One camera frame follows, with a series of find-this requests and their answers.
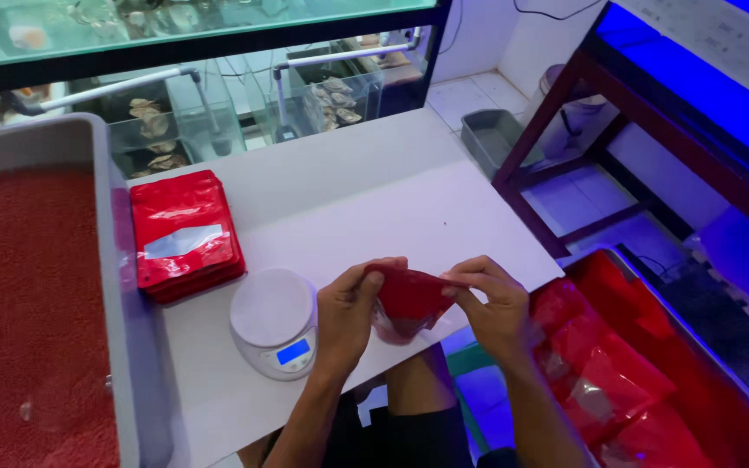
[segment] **white bucket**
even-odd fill
[[[528,107],[523,112],[519,122],[527,126],[534,118],[537,109],[545,100],[545,96],[556,82],[559,72],[564,65],[549,67],[539,79],[539,89],[531,97]],[[561,159],[567,155],[567,150],[578,150],[582,135],[592,131],[593,119],[606,105],[606,98],[600,96],[587,97],[563,105],[560,112],[547,124],[547,128],[537,141],[537,146],[547,159]]]

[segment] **white table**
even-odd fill
[[[429,109],[151,175],[131,185],[211,169],[225,189],[250,271],[284,267],[317,288],[346,268],[406,255],[438,275],[488,254],[533,291],[563,274]],[[171,466],[218,462],[283,426],[306,379],[263,377],[235,349],[229,308],[238,283],[163,309],[172,392]],[[454,306],[411,344],[372,332],[344,390],[467,325]]]

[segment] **white kitchen scale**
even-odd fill
[[[244,359],[274,380],[296,380],[314,366],[317,346],[316,290],[290,270],[248,275],[230,307],[230,325]]]

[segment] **fish tank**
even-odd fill
[[[331,42],[323,48],[288,52],[285,59],[338,52],[345,52],[341,42]],[[283,70],[280,95],[270,71],[251,69],[248,55],[242,56],[242,67],[246,70],[244,88],[251,114],[266,144],[281,143],[290,135],[306,137],[331,132],[380,116],[384,74],[367,71],[359,59]]]
[[[186,62],[202,74],[203,105],[189,75],[120,91],[73,107],[109,124],[111,157],[127,179],[243,153],[244,137],[215,59]],[[148,68],[70,83],[74,92],[178,67]]]
[[[0,64],[434,6],[435,0],[0,0]]]

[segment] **blue light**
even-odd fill
[[[749,0],[730,3],[749,12]],[[712,65],[661,37],[631,13],[612,5],[600,37],[660,84],[749,146],[749,91]]]
[[[308,351],[311,351],[311,347],[308,346],[308,342],[303,338],[293,345],[286,347],[284,350],[277,352],[276,359],[279,360],[280,366],[285,366],[287,363],[306,354]]]

